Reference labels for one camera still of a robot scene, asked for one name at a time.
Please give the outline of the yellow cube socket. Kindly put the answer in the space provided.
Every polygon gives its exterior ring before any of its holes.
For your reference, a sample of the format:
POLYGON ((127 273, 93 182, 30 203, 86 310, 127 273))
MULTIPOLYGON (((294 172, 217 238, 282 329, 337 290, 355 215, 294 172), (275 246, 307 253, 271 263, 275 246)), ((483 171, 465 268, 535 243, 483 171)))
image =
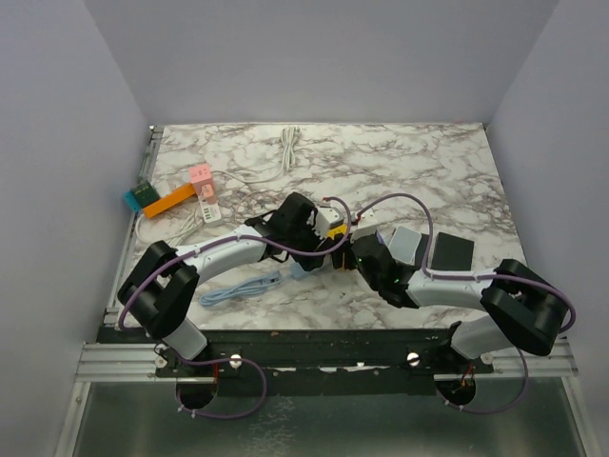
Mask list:
POLYGON ((327 233, 327 240, 331 243, 332 246, 334 246, 336 244, 339 244, 347 235, 348 235, 347 224, 342 224, 338 227, 332 228, 327 233))

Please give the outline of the light blue power strip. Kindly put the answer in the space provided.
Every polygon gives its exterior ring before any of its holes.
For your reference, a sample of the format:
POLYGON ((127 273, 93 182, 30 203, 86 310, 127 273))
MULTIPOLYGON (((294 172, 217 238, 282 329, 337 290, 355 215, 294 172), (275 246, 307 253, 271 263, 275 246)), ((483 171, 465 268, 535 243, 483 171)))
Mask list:
POLYGON ((289 267, 289 277, 291 279, 300 281, 304 279, 307 274, 308 272, 303 270, 303 268, 297 263, 294 263, 289 267))

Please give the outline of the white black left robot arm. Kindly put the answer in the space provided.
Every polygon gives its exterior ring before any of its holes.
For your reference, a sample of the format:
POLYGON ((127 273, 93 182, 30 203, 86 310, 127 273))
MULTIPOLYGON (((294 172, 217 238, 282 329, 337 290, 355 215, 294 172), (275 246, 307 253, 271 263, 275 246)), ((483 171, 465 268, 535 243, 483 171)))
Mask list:
POLYGON ((205 335, 187 318, 195 289, 203 282, 242 265, 270 258, 293 259, 304 270, 320 267, 331 242, 328 233, 344 222, 340 211, 315 206, 298 192, 232 232, 197 245, 172 248, 151 244, 120 286, 124 306, 119 327, 131 315, 154 340, 177 352, 177 364, 196 376, 209 367, 205 335))

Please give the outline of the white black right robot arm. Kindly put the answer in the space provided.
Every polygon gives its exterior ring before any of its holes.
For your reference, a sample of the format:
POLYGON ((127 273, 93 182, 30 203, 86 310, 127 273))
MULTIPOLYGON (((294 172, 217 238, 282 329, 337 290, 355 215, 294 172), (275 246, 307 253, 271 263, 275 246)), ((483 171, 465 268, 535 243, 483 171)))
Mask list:
POLYGON ((452 325, 437 349, 439 365, 458 372, 485 352, 514 347, 546 356, 576 313, 568 298, 515 259, 496 268, 471 270, 474 243, 440 233, 432 252, 423 237, 415 259, 403 257, 398 232, 385 243, 378 233, 349 236, 332 253, 334 268, 355 269, 394 308, 444 306, 482 312, 477 320, 452 325))

